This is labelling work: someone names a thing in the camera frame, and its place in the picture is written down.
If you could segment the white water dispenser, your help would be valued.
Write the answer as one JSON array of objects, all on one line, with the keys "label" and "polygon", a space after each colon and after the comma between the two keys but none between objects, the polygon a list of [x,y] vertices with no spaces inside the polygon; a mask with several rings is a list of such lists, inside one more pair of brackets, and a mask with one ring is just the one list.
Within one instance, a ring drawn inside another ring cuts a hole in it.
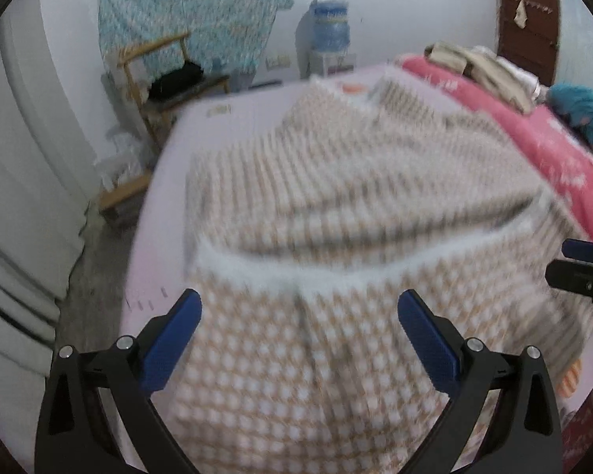
[{"label": "white water dispenser", "polygon": [[329,77],[352,72],[357,66],[357,55],[346,51],[325,53],[312,50],[308,54],[307,75]]}]

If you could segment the teal floral hanging cloth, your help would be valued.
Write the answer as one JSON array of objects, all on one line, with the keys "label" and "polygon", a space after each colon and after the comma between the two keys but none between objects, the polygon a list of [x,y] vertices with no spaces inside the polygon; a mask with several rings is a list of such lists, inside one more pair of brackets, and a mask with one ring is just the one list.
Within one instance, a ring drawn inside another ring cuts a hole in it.
[{"label": "teal floral hanging cloth", "polygon": [[270,37],[276,13],[293,0],[98,0],[102,57],[123,47],[188,32],[191,60],[209,72],[218,59],[252,73]]}]

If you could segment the pink floral blanket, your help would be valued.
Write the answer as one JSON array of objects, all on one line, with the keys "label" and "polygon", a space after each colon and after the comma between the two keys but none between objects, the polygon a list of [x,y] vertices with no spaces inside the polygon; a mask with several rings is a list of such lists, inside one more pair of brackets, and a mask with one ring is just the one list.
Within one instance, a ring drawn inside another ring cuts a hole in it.
[{"label": "pink floral blanket", "polygon": [[401,55],[395,59],[395,65],[424,79],[468,109],[490,115],[563,198],[593,240],[593,153],[578,143],[548,107],[540,105],[523,116],[474,81],[440,68],[422,56]]}]

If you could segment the beige clothes pile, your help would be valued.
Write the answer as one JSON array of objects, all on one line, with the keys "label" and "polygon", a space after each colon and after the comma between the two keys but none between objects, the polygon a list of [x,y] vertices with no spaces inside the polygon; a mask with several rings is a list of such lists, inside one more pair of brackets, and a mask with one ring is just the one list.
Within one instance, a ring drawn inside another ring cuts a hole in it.
[{"label": "beige clothes pile", "polygon": [[437,42],[424,49],[424,57],[471,79],[522,115],[536,108],[542,89],[539,78],[484,46],[466,48]]}]

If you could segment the wooden chair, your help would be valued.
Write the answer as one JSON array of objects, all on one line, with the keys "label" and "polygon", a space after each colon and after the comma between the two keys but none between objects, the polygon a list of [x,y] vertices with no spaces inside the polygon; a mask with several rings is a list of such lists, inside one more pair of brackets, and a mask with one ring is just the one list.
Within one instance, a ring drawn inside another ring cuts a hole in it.
[{"label": "wooden chair", "polygon": [[[220,89],[224,94],[231,92],[229,75],[220,72],[206,75],[202,67],[191,60],[186,45],[190,37],[191,32],[186,31],[119,50],[117,66],[126,76],[129,94],[157,151],[162,149],[170,134],[172,116],[176,110],[191,101],[200,100],[213,90]],[[181,50],[182,66],[155,79],[147,87],[146,96],[143,96],[138,81],[131,73],[131,63],[173,44]]]}]

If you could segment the white plastic bags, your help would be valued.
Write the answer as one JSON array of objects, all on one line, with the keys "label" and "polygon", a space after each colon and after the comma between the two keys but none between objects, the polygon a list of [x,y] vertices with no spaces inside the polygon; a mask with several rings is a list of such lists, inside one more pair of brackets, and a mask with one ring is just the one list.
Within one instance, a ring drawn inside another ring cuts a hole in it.
[{"label": "white plastic bags", "polygon": [[111,140],[114,151],[98,160],[94,167],[102,188],[111,192],[117,186],[145,175],[154,154],[147,142],[124,127],[111,128],[106,137]]}]

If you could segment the small wooden stool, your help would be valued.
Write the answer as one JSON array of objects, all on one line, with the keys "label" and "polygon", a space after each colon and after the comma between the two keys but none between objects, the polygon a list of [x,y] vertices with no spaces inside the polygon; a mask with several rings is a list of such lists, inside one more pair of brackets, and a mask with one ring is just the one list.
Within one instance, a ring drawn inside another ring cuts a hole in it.
[{"label": "small wooden stool", "polygon": [[148,171],[99,195],[98,211],[110,228],[124,229],[137,223],[152,175]]}]

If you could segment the brown wooden door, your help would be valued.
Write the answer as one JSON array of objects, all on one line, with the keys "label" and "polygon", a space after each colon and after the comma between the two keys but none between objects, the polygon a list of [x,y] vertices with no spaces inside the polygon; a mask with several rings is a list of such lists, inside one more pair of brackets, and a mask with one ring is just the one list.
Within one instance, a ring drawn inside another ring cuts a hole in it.
[{"label": "brown wooden door", "polygon": [[559,0],[499,0],[497,53],[533,73],[544,86],[554,82],[559,40]]}]

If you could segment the white wall socket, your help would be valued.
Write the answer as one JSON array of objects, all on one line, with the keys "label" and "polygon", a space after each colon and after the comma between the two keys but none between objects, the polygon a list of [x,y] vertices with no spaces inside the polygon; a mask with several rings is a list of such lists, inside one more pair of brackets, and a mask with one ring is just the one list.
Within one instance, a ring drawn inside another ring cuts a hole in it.
[{"label": "white wall socket", "polygon": [[289,55],[274,55],[265,57],[265,67],[268,71],[288,69],[291,66]]}]

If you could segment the teal pillow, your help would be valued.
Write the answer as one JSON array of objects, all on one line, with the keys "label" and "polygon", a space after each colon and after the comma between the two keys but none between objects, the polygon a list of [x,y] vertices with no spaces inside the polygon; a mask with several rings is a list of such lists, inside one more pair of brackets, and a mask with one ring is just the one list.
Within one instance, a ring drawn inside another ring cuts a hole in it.
[{"label": "teal pillow", "polygon": [[593,146],[593,89],[556,83],[546,93],[546,104]]}]

